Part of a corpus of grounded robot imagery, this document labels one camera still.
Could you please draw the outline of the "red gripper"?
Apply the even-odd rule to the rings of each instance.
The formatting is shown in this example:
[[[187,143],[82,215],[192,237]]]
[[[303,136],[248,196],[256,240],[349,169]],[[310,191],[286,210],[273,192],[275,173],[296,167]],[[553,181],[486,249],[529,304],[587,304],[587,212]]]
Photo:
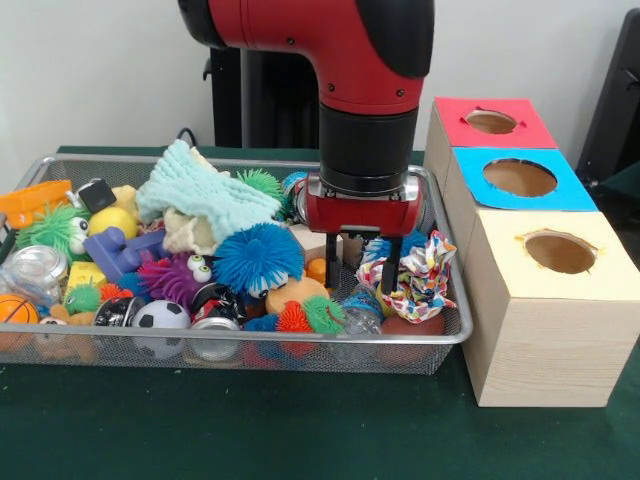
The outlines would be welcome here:
[[[390,195],[355,197],[329,190],[316,173],[305,180],[304,213],[311,231],[326,234],[325,286],[338,288],[341,260],[337,254],[339,233],[408,235],[424,210],[425,187],[416,175],[409,175],[402,188]],[[391,237],[390,254],[384,261],[382,292],[396,289],[402,253],[402,237]]]

